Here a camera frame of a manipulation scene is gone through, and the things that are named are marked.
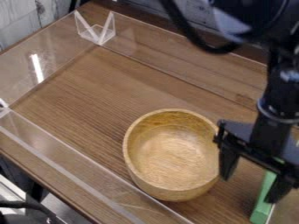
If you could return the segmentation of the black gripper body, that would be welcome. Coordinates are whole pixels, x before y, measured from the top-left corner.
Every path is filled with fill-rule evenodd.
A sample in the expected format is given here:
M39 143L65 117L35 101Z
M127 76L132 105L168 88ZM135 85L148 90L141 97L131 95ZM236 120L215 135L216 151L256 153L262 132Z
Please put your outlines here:
M254 123L219 120L214 142L232 149L274 174L291 174L299 188L299 145L291 133L294 125L262 113Z

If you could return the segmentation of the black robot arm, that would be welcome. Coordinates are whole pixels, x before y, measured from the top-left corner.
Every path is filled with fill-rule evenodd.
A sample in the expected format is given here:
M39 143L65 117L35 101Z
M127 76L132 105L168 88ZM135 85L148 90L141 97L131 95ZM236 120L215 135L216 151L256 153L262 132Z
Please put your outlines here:
M299 0L202 0L228 43L208 45L173 0L160 0L184 37L206 53L227 54L246 43L268 50L267 83L256 101L252 124L219 121L219 173L230 179L240 158L275 173L266 202L276 203L299 188L299 145L291 129L299 126Z

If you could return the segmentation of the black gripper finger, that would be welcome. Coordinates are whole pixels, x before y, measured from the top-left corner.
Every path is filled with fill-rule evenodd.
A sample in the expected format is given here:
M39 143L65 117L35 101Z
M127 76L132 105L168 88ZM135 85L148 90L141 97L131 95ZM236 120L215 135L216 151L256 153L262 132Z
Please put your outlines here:
M239 164L239 154L230 148L219 149L219 174L228 180Z
M291 174L266 173L266 199L264 202L275 204L296 188L296 177Z

